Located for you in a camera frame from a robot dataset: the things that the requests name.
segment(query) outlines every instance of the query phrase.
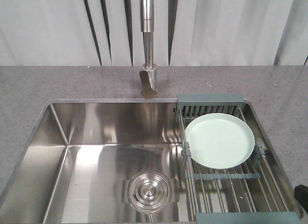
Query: white curtain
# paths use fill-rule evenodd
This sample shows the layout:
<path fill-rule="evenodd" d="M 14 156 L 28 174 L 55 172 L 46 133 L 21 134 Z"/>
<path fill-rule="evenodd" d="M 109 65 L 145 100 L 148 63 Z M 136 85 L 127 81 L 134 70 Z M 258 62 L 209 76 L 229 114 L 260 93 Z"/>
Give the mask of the white curtain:
<path fill-rule="evenodd" d="M 171 4 L 176 14 L 168 14 Z M 154 0 L 154 62 L 303 65 L 307 5 L 308 0 Z M 143 64 L 139 0 L 0 0 L 0 65 L 100 66 L 100 61 Z"/>
<path fill-rule="evenodd" d="M 0 0 L 0 65 L 99 65 L 83 0 Z"/>

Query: speckled countertop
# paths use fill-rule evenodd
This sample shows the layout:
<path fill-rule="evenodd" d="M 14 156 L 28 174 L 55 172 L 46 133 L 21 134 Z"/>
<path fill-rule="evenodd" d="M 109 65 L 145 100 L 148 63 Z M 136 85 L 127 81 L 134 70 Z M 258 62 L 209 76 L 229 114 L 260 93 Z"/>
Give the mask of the speckled countertop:
<path fill-rule="evenodd" d="M 50 99 L 141 98 L 139 67 L 0 66 L 0 193 Z M 308 66 L 159 67 L 158 97 L 251 101 L 292 184 L 308 185 Z"/>

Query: stainless steel faucet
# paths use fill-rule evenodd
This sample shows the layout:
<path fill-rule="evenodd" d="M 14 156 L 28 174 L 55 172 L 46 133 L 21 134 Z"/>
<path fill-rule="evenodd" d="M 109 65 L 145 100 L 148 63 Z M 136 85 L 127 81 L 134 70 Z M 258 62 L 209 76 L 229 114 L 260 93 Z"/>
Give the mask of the stainless steel faucet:
<path fill-rule="evenodd" d="M 145 99 L 153 99 L 157 94 L 157 66 L 153 63 L 154 0 L 140 0 L 140 19 L 145 57 L 145 64 L 139 73 L 142 83 L 141 95 Z"/>

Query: drain cover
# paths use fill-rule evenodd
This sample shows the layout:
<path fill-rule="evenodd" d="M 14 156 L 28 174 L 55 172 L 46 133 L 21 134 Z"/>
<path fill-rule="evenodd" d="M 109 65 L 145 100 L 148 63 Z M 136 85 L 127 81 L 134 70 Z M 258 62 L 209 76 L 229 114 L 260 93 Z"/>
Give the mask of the drain cover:
<path fill-rule="evenodd" d="M 160 211 L 170 200 L 168 179 L 157 172 L 146 172 L 130 181 L 128 200 L 142 213 Z"/>

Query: plate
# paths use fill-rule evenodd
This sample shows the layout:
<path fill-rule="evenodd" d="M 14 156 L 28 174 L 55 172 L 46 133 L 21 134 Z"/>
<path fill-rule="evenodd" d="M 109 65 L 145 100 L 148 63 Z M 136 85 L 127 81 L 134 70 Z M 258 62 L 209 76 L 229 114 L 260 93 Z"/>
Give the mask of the plate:
<path fill-rule="evenodd" d="M 237 117 L 211 113 L 194 119 L 185 129 L 192 159 L 213 169 L 227 169 L 246 161 L 254 150 L 249 126 Z"/>

